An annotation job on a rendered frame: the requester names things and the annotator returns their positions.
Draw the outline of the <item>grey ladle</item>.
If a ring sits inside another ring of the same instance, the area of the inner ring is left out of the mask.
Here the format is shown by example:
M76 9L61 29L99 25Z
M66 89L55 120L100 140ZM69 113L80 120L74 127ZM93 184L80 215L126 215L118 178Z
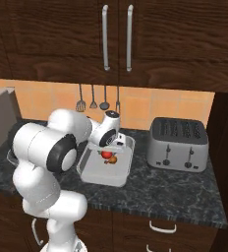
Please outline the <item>grey ladle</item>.
M101 110L107 110L109 106L110 104L107 101L107 88L104 88L104 102L102 102L99 107Z

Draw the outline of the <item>dark wood cupboard door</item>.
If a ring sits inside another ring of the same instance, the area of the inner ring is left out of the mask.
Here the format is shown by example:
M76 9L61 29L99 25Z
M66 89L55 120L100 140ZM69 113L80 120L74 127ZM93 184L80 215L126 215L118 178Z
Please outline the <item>dark wood cupboard door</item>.
M104 5L109 71L103 64ZM0 79L115 85L118 0L0 0Z
M119 78L125 87L228 93L228 0L119 0Z
M23 211L21 197L0 193L0 252L40 252L31 222L32 217ZM75 229L88 252L113 252L110 212L88 209Z

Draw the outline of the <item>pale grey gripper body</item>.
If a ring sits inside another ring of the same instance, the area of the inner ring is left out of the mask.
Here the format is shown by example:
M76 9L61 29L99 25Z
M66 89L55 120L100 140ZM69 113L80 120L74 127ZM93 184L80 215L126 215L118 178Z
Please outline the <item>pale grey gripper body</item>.
M94 151L98 152L111 152L114 154L121 154L125 151L125 146L119 146L119 145L110 145L106 147L100 147L94 144L89 144L89 148Z

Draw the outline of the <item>grey triangular spatula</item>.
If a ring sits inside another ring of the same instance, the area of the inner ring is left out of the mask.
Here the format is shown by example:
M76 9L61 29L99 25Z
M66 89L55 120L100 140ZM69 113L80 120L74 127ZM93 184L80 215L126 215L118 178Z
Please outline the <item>grey triangular spatula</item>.
M89 108L97 109L97 103L96 103L95 97L94 97L94 86L93 86L93 84L91 84L91 103L90 103Z

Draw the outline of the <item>dark wood lower cupboard door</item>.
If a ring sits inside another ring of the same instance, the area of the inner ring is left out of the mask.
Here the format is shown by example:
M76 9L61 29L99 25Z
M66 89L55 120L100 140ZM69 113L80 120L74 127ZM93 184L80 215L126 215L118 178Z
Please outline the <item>dark wood lower cupboard door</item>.
M31 222L32 217L23 211L21 197L0 193L0 252L40 252ZM113 252L110 212L88 209L75 229L88 252Z

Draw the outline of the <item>dark wood drawer front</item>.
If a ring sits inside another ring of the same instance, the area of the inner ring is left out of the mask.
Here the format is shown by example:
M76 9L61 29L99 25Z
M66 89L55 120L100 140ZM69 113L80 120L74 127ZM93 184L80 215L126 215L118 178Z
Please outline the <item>dark wood drawer front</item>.
M173 234L153 231L149 228L149 221L152 221L154 226L166 229L172 229L174 224L177 224L177 231ZM171 220L150 219L129 214L113 214L113 248L115 241L121 241L125 237L170 244L197 244L198 246L211 248L216 233L217 229L214 227Z
M198 246L190 244L177 244L166 243L161 241L147 241L143 239L129 239L125 237L121 241L114 242L115 252L146 252L145 246L151 246L152 248L159 248L162 252L210 252L210 248L207 246Z

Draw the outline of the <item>grey four-slot toaster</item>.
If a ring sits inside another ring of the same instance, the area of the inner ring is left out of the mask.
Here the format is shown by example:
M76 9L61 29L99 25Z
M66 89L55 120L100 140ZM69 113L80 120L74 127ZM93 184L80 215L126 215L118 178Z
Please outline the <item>grey four-slot toaster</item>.
M208 137L200 121L156 117L149 129L146 161L161 169L203 172L208 146Z

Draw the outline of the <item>tall dark wood cabinet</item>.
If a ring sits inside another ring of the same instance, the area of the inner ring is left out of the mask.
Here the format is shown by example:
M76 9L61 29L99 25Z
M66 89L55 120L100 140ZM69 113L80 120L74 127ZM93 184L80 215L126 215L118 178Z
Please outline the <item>tall dark wood cabinet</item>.
M228 221L228 94L215 94L206 132L209 154ZM210 252L228 252L228 227L217 231Z

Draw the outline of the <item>grey slotted spatula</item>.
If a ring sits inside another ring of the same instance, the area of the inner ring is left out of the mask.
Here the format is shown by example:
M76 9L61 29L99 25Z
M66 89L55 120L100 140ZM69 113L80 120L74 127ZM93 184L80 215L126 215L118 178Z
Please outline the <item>grey slotted spatula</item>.
M76 111L77 112L84 112L86 110L86 102L83 100L82 85L79 85L79 92L80 92L80 99L77 101Z

